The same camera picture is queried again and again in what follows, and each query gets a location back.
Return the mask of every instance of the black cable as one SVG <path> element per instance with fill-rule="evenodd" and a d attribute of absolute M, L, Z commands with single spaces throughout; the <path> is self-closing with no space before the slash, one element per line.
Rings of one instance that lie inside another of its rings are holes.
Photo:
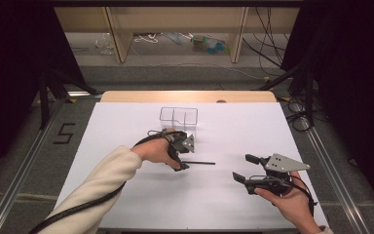
<path fill-rule="evenodd" d="M 256 10 L 256 13 L 257 13 L 257 16 L 259 17 L 260 19 L 260 22 L 262 23 L 262 26 L 263 26 L 263 29 L 265 30 L 265 37 L 263 39 L 263 44 L 262 44 L 262 48 L 263 48 L 263 45 L 265 45 L 265 41 L 266 41 L 266 36 L 269 37 L 270 41 L 272 42 L 273 44 L 273 47 L 275 48 L 275 53 L 276 53 L 276 56 L 278 57 L 278 60 L 279 62 L 281 63 L 282 61 L 282 58 L 281 58 L 281 55 L 277 49 L 277 46 L 275 44 L 275 40 L 273 39 L 273 31 L 272 31 L 272 24 L 271 24 L 271 13 L 272 13 L 272 9 L 271 8 L 268 8 L 268 22 L 267 22 L 267 25 L 265 25 L 264 21 L 262 20 L 260 14 L 259 14 L 259 11 L 257 10 L 257 8 L 255 8 Z"/>
<path fill-rule="evenodd" d="M 262 52 L 263 51 L 263 46 L 264 46 L 264 41 L 266 40 L 266 34 L 265 34 L 265 37 L 263 38 L 263 43 L 262 43 L 262 46 L 260 47 L 260 52 Z M 275 74 L 272 74 L 272 73 L 270 73 L 270 72 L 268 72 L 267 70 L 265 70 L 264 68 L 263 68 L 263 66 L 262 66 L 262 60 L 261 60 L 261 58 L 259 57 L 259 65 L 260 65 L 260 68 L 262 68 L 262 70 L 266 73 L 266 74 L 268 74 L 268 75 L 272 75 L 272 76 L 279 76 L 279 75 L 275 75 Z"/>
<path fill-rule="evenodd" d="M 300 105 L 298 107 L 298 110 L 292 109 L 291 106 L 294 105 L 294 104 Z M 306 110 L 305 110 L 303 102 L 301 102 L 301 101 L 293 101 L 292 100 L 289 104 L 285 105 L 283 108 L 285 108 L 286 106 L 287 106 L 287 109 L 290 112 L 294 113 L 292 115 L 286 116 L 286 120 L 287 120 L 288 124 L 291 123 L 292 128 L 295 131 L 302 133 L 302 132 L 306 132 L 306 131 L 308 131 L 308 130 L 310 130 L 312 128 L 313 124 L 311 123 L 311 121 L 309 121 L 308 118 L 306 118 L 307 113 L 306 113 Z M 315 110 L 312 110 L 312 113 L 317 113 L 317 112 L 321 112 L 321 111 L 322 110 L 315 109 Z M 298 127 L 296 127 L 296 122 L 298 120 L 300 120 L 300 121 L 307 121 L 307 127 L 305 127 L 305 128 L 298 128 Z"/>
<path fill-rule="evenodd" d="M 314 207 L 317 203 L 315 203 L 314 198 L 312 197 L 312 194 L 308 192 L 306 189 L 300 187 L 299 185 L 294 184 L 293 182 L 284 181 L 284 183 L 299 189 L 301 192 L 303 192 L 308 197 L 308 204 L 309 204 L 309 211 L 311 212 L 312 216 L 314 216 Z"/>
<path fill-rule="evenodd" d="M 270 58 L 268 58 L 267 56 L 263 55 L 261 52 L 257 51 L 256 49 L 252 48 L 243 38 L 243 41 L 246 43 L 246 45 L 250 48 L 250 50 L 252 50 L 253 52 L 257 53 L 257 55 L 263 57 L 264 59 L 267 59 L 269 62 L 271 62 L 272 64 L 276 65 L 277 67 L 281 67 L 280 64 L 278 64 L 277 62 L 271 60 Z"/>
<path fill-rule="evenodd" d="M 292 178 L 297 178 L 299 181 L 301 181 L 301 182 L 303 183 L 303 185 L 306 187 L 306 189 L 308 190 L 308 192 L 309 192 L 310 194 L 312 194 L 312 193 L 311 193 L 311 190 L 310 190 L 309 187 L 308 187 L 308 185 L 305 183 L 305 181 L 302 180 L 302 178 L 300 178 L 300 177 L 298 177 L 298 176 L 294 176 L 294 175 L 290 175 L 290 177 L 292 177 Z"/>
<path fill-rule="evenodd" d="M 276 49 L 281 50 L 281 51 L 285 51 L 284 48 L 275 47 L 275 46 L 273 46 L 273 45 L 270 45 L 270 44 L 267 44 L 267 43 L 265 43 L 265 42 L 262 42 L 259 38 L 257 38 L 257 36 L 256 36 L 254 33 L 253 33 L 253 37 L 254 37 L 258 42 L 260 42 L 260 43 L 262 43 L 262 44 L 264 43 L 265 46 L 272 47 L 272 48 L 276 48 Z"/>
<path fill-rule="evenodd" d="M 142 139 L 136 145 L 139 145 L 139 144 L 141 144 L 143 142 L 146 142 L 146 141 L 154 139 L 154 138 L 159 138 L 159 137 L 165 138 L 170 143 L 169 139 L 167 139 L 165 136 L 183 133 L 183 132 L 180 132 L 180 131 L 174 131 L 174 132 L 149 131 L 148 134 L 150 134 L 150 132 L 157 132 L 157 133 L 154 134 L 154 135 L 151 135 L 151 136 L 148 136 L 148 137 Z M 98 199 L 95 199 L 95 200 L 89 201 L 87 203 L 78 205 L 76 207 L 70 208 L 70 209 L 65 210 L 63 212 L 60 212 L 58 214 L 54 214 L 53 216 L 45 219 L 44 221 L 42 221 L 41 223 L 39 223 L 38 225 L 36 225 L 34 228 L 32 228 L 32 230 L 29 232 L 29 234 L 38 233 L 38 232 L 42 231 L 44 228 L 48 227 L 49 225 L 51 225 L 51 224 L 53 224 L 53 223 L 55 223 L 55 222 L 57 222 L 57 221 L 65 218 L 67 216 L 74 215 L 74 214 L 76 214 L 78 212 L 81 212 L 83 210 L 86 210 L 86 209 L 94 207 L 94 206 L 98 206 L 98 205 L 100 205 L 100 204 L 102 204 L 102 203 L 104 203 L 104 202 L 112 199 L 118 193 L 121 192 L 121 190 L 123 189 L 124 185 L 126 185 L 126 181 L 119 188 L 117 188 L 116 190 L 114 190 L 111 193 L 108 193 L 108 194 L 104 195 L 103 197 L 100 197 Z"/>
<path fill-rule="evenodd" d="M 89 201 L 87 203 L 84 203 L 82 205 L 78 205 L 76 207 L 73 207 L 73 208 L 70 208 L 68 210 L 65 210 L 61 213 L 58 213 L 58 214 L 54 214 L 53 216 L 45 219 L 44 221 L 42 221 L 41 223 L 39 223 L 38 225 L 36 225 L 34 228 L 32 228 L 31 231 L 29 231 L 29 234 L 35 234 L 35 233 L 38 233 L 40 231 L 42 231 L 44 228 L 48 227 L 49 225 L 67 217 L 67 216 L 70 216 L 70 215 L 74 215 L 78 212 L 81 212 L 83 210 L 86 210 L 88 208 L 91 208 L 91 207 L 94 207 L 94 206 L 98 206 L 110 199 L 112 199 L 113 197 L 115 197 L 118 193 L 120 193 L 120 191 L 123 189 L 124 185 L 126 185 L 126 181 L 119 187 L 117 188 L 116 190 L 114 190 L 113 192 L 111 193 L 108 193 L 106 194 L 105 196 L 103 197 L 100 197 L 98 199 L 95 199 L 95 200 L 92 200 L 92 201 Z"/>

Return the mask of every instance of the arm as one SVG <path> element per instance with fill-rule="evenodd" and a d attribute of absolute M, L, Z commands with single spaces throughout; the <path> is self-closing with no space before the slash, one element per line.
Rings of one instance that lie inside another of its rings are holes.
<path fill-rule="evenodd" d="M 164 138 L 152 139 L 129 149 L 120 146 L 106 156 L 76 188 L 49 215 L 53 216 L 67 209 L 100 198 L 133 178 L 143 160 L 153 163 L 167 163 L 179 168 L 167 154 L 168 141 Z M 114 206 L 121 192 L 112 199 L 82 212 L 64 217 L 39 233 L 95 233 L 103 216 Z"/>
<path fill-rule="evenodd" d="M 290 174 L 300 178 L 297 172 L 291 172 Z M 299 179 L 293 179 L 293 183 L 306 189 L 303 182 Z M 333 233 L 329 228 L 319 227 L 316 224 L 309 210 L 308 198 L 299 189 L 293 188 L 282 197 L 262 188 L 256 188 L 254 192 L 273 203 L 281 214 L 297 227 L 301 234 Z"/>

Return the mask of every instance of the white tabletop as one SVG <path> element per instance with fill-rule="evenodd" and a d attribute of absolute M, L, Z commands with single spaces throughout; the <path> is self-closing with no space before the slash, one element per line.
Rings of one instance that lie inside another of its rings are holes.
<path fill-rule="evenodd" d="M 302 162 L 278 103 L 98 103 L 58 203 L 113 149 L 132 147 L 148 131 L 159 131 L 162 107 L 198 109 L 195 153 L 179 156 L 215 165 L 190 165 L 188 170 L 174 172 L 166 165 L 144 162 L 100 227 L 207 231 L 294 228 L 277 208 L 259 196 L 248 195 L 232 176 L 232 172 L 246 177 L 266 174 L 260 165 L 246 162 L 245 154 L 266 158 L 279 153 Z M 306 172 L 300 174 L 317 201 Z M 315 220 L 318 225 L 328 225 L 320 204 L 315 206 Z"/>

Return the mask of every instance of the black curtain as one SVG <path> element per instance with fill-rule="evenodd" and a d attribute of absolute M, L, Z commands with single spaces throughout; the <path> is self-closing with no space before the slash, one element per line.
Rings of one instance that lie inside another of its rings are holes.
<path fill-rule="evenodd" d="M 374 1 L 344 1 L 327 55 L 311 64 L 319 95 L 332 124 L 374 189 Z M 290 69 L 312 42 L 321 9 L 301 9 L 283 68 Z"/>
<path fill-rule="evenodd" d="M 7 154 L 48 70 L 85 84 L 52 7 L 0 1 L 0 158 Z M 48 86 L 65 96 L 65 80 L 48 73 Z"/>

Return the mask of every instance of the aluminum rail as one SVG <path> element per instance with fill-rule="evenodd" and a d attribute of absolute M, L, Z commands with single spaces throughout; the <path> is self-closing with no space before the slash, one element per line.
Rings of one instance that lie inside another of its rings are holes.
<path fill-rule="evenodd" d="M 304 119 L 303 123 L 306 128 L 309 127 L 309 123 L 306 119 Z M 312 127 L 308 130 L 308 136 L 309 140 L 312 143 L 312 146 L 315 149 L 315 152 L 317 153 L 320 163 L 323 166 L 327 177 L 329 178 L 330 184 L 332 185 L 336 196 L 338 197 L 339 202 L 341 203 L 342 208 L 345 211 L 345 214 L 348 217 L 352 228 L 354 229 L 354 232 L 356 234 L 370 234 L 370 231 L 365 223 L 365 220 L 363 219 L 359 208 L 357 207 L 343 179 L 336 170 L 335 165 L 333 164 L 332 159 L 330 158 L 326 148 L 321 142 L 321 139 L 315 127 Z"/>
<path fill-rule="evenodd" d="M 12 180 L 10 186 L 8 187 L 7 191 L 2 197 L 2 200 L 0 201 L 0 229 L 2 228 L 15 200 L 17 199 L 18 193 L 29 174 L 29 171 L 34 164 L 35 159 L 39 155 L 42 145 L 45 142 L 48 132 L 50 131 L 51 126 L 57 114 L 59 113 L 63 102 L 64 100 L 62 99 L 55 102 L 51 118 L 49 119 L 45 128 L 39 130 L 37 137 L 34 139 L 32 146 L 29 148 L 29 151 L 23 159 L 22 164 L 20 165 L 14 179 Z"/>

